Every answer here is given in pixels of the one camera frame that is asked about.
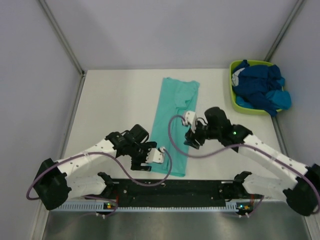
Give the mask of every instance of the white wall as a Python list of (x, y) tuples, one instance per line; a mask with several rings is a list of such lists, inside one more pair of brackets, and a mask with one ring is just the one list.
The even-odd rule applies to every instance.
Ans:
[(0, 1), (0, 238), (29, 237), (26, 191), (57, 157), (80, 78), (35, 0)]
[(278, 115), (289, 154), (320, 165), (320, 1), (308, 0), (272, 58), (286, 79), (292, 108)]
[(296, 0), (46, 0), (85, 69), (263, 59)]

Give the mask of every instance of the white table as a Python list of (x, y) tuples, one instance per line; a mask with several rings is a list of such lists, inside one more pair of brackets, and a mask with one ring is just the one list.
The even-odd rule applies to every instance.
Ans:
[[(140, 124), (151, 133), (159, 94), (164, 77), (200, 83), (196, 112), (218, 106), (233, 124), (241, 124), (253, 131), (264, 143), (280, 150), (271, 117), (246, 115), (232, 108), (228, 88), (228, 69), (144, 69), (144, 70), (89, 70), (68, 140), (65, 157), (93, 146), (110, 132), (130, 130)], [(217, 140), (206, 141), (200, 150), (189, 153), (204, 154), (223, 146)], [(120, 162), (136, 179), (161, 179), (164, 174), (131, 171), (130, 157)], [(188, 159), (185, 177), (170, 179), (224, 180), (233, 179), (242, 171), (251, 171), (264, 177), (272, 173), (245, 156), (227, 150), (207, 159)], [(99, 165), (92, 173), (105, 172), (113, 179), (127, 178), (119, 166), (110, 160)]]

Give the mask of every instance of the white garment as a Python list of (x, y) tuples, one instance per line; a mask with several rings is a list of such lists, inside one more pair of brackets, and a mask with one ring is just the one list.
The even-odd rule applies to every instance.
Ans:
[(244, 67), (240, 68), (239, 70), (235, 71), (234, 74), (232, 74), (232, 77), (231, 77), (232, 86), (239, 85), (239, 77), (238, 76), (242, 72), (243, 69), (245, 69), (245, 68)]

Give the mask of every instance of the green plastic bin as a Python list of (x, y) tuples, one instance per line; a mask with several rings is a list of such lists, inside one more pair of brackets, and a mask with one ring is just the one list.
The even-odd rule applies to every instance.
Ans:
[[(242, 114), (251, 114), (251, 115), (269, 115), (265, 110), (261, 109), (251, 109), (251, 108), (246, 108), (239, 106), (236, 103), (236, 94), (232, 89), (232, 72), (235, 69), (236, 66), (238, 66), (243, 60), (237, 60), (233, 61), (230, 64), (230, 69), (229, 69), (229, 88), (230, 88), (230, 96), (231, 96), (231, 102), (232, 102), (232, 107), (234, 108), (235, 111), (242, 113)], [(273, 64), (271, 62), (267, 61), (257, 61), (257, 60), (247, 60), (250, 66), (254, 65), (267, 65), (267, 66), (272, 66)]]

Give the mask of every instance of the teal towel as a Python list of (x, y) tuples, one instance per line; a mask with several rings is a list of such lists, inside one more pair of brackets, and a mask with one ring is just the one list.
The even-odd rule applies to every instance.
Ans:
[[(185, 82), (170, 77), (164, 78), (162, 81), (150, 141), (157, 142), (158, 147), (165, 147), (170, 153), (173, 160), (171, 171), (173, 176), (184, 177), (186, 175), (187, 157), (179, 154), (170, 143), (168, 137), (169, 120), (173, 115), (183, 115), (185, 111), (196, 110), (199, 85), (196, 81)], [(187, 131), (188, 127), (182, 125), (180, 118), (176, 118), (172, 122), (172, 138), (185, 153), (189, 149), (189, 146), (184, 145)], [(169, 158), (165, 156), (163, 164), (150, 163), (151, 171), (167, 174), (169, 164)]]

